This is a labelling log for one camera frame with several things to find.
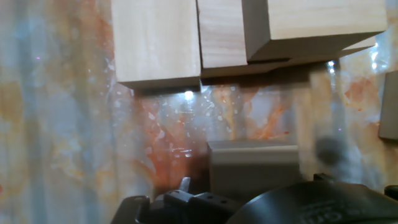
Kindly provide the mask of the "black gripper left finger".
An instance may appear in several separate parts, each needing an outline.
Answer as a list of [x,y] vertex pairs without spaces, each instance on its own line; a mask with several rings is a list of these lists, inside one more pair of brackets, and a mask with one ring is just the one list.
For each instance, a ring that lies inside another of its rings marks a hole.
[[204,192],[188,192],[190,178],[184,177],[178,189],[159,195],[153,202],[148,196],[125,198],[111,224],[221,224],[226,223],[240,208],[234,200]]

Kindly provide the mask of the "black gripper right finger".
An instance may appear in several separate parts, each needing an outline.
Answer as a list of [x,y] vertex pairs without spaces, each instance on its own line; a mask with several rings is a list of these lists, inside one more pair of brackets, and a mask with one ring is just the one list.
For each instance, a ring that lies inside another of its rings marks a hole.
[[333,182],[334,179],[333,177],[324,174],[324,173],[318,173],[313,175],[313,180],[314,181],[327,181],[327,182]]

